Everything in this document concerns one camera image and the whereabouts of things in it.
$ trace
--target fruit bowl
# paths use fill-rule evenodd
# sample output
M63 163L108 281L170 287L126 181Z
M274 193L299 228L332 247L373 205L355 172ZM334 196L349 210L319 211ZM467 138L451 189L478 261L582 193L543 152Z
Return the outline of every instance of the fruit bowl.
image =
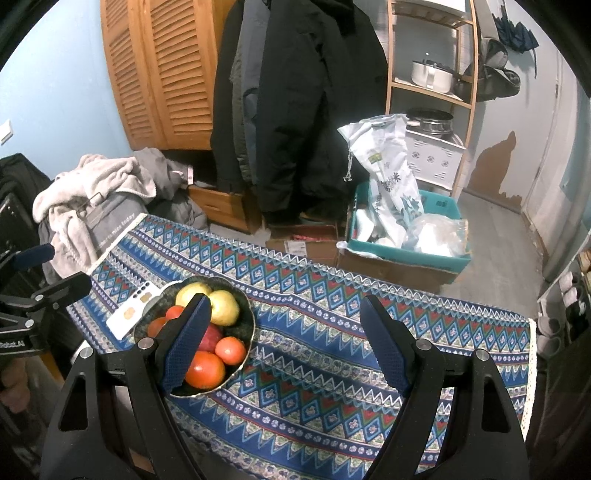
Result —
M252 339L255 333L255 316L252 312L251 304L248 301L246 295L244 295L240 289L236 288L230 282L220 277L202 277L200 275L196 275L194 277L186 278L182 282L169 284L164 288L159 298L147 306L147 309L144 310L142 315L142 319L135 325L134 340L136 343L142 338L148 336L147 329L150 322L156 318L163 317L168 308L175 304L175 299L179 290L191 283L205 283L205 285L209 286L213 291L227 290L232 293L236 299L236 302L238 303L238 306L240 307L240 314L234 325L222 327L223 335L233 336L240 339L246 347L246 358L239 365L227 365L226 376L224 377L222 383L217 387L210 390L201 390L199 388L194 388L186 381L183 381L183 385L175 388L172 391L171 395L173 397L194 397L195 395L210 393L222 388L226 383L228 383L230 377L237 371L241 370L246 364L248 355L250 354L252 348Z

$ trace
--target white towel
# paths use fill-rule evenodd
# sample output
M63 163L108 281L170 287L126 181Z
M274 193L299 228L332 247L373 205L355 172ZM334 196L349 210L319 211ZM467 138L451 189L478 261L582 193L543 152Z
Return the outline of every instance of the white towel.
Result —
M35 198L33 218L39 223L46 215L49 217L55 232L51 244L56 249L51 265L62 278L87 271L97 260L79 213L84 216L112 192L132 193L149 203L156 197L156 185L135 157L84 155L74 170L58 174L50 187Z

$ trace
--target teal box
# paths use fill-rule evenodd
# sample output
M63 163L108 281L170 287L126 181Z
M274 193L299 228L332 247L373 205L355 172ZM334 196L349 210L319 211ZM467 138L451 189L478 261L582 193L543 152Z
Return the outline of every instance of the teal box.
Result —
M460 210L457 207L457 202L445 195L438 193L426 192L419 190L421 200L423 201L423 208L425 213L438 213L445 215L453 220L462 218ZM363 207L368 204L368 183L362 183L357 187L355 192L355 211L358 206ZM391 260L396 263L405 265L420 265L421 267L436 268L438 270L445 270L453 273L460 273L472 259L470 254L463 257L442 257L441 255L423 254L402 248L385 247L383 245L376 245L370 242L360 242L353 240L353 233L355 231L355 215L351 214L349 226L349 242L348 247L351 250L358 252L368 252L377 255L385 260Z

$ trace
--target blue gripper pad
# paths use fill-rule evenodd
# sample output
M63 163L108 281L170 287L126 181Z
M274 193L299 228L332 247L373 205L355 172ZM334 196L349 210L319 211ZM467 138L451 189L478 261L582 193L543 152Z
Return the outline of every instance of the blue gripper pad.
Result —
M211 318L212 304L209 297L196 294L180 317L167 322L156 337L158 348L155 362L162 372L160 386L166 393L182 385Z
M413 336L374 295L361 301L359 320L386 382L407 398L414 382Z
M12 267L16 271L25 271L52 260L56 254L53 245L42 244L17 253L12 259Z

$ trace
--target hanging clothes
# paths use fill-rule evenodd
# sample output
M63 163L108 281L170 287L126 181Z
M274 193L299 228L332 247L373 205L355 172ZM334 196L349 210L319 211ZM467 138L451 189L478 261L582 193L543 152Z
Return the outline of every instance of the hanging clothes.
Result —
M387 71L372 24L352 0L271 3L256 110L263 212L288 209L300 194L347 197L367 178L350 164L337 128L384 113Z
M241 193L245 189L234 148L230 81L243 10L244 0L236 0L226 17L213 87L213 126L210 144L217 169L217 188L226 193Z
M252 185L251 166L248 163L246 139L244 136L244 116L242 115L242 32L236 46L236 56L232 65L230 81L232 82L232 133L234 152L240 167L242 179L247 185Z
M245 0L242 19L242 112L244 116L244 136L252 182L256 177L256 105L258 102L259 81L261 78L262 56L269 24L269 6L262 0Z

